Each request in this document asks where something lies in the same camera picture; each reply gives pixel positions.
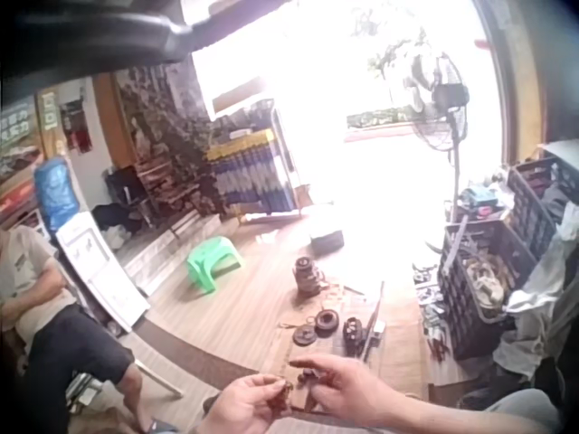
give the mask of plastic crate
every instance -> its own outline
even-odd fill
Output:
[[[507,185],[515,194],[511,226],[539,260],[555,234],[555,221],[541,203],[545,190],[557,181],[574,203],[579,203],[579,174],[559,158],[549,157],[517,165]]]
[[[493,352],[500,336],[512,329],[514,322],[504,313],[488,318],[476,299],[473,283],[463,261],[471,255],[460,249],[452,262],[448,276],[442,264],[451,250],[459,224],[447,226],[438,280],[447,306],[446,320],[456,360],[480,357]],[[474,242],[470,246],[469,234]],[[508,275],[508,292],[521,288],[536,265],[536,260],[521,239],[502,221],[468,223],[461,244],[500,258]]]

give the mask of black shorts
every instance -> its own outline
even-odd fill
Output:
[[[34,335],[24,375],[24,403],[40,432],[65,434],[66,389],[75,373],[117,384],[135,361],[81,306],[70,305]]]

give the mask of standing fan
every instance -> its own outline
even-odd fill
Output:
[[[454,165],[451,222],[457,221],[459,199],[459,144],[467,136],[469,90],[445,53],[422,52],[413,56],[404,87],[411,93],[408,118],[414,131],[434,150],[449,153]]]

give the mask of white t-shirt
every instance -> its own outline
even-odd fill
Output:
[[[0,258],[0,300],[6,301],[17,297],[36,283],[44,268],[51,261],[56,261],[53,257],[56,249],[38,232],[25,226],[10,231],[8,240],[4,240],[3,244]],[[72,294],[63,288],[55,298],[24,312],[14,328],[26,343],[27,352],[30,351],[34,334],[66,306],[75,302]]]

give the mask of green plastic stool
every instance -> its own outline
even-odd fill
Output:
[[[211,276],[211,270],[228,256],[234,256],[237,263],[243,265],[242,257],[227,238],[214,237],[203,241],[191,250],[187,257],[189,278],[199,284],[206,294],[214,292],[215,280]]]

